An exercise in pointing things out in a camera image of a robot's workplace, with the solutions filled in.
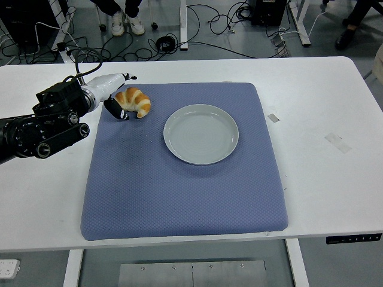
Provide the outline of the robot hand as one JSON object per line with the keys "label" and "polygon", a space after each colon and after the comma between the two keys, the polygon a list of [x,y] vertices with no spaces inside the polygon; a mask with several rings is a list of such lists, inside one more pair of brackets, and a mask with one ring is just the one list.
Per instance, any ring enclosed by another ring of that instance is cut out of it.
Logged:
{"label": "robot hand", "polygon": [[94,111],[101,102],[104,102],[104,107],[113,117],[119,120],[129,120],[128,114],[121,105],[111,97],[129,79],[128,73],[109,74],[95,77],[81,86],[88,105],[87,112]]}

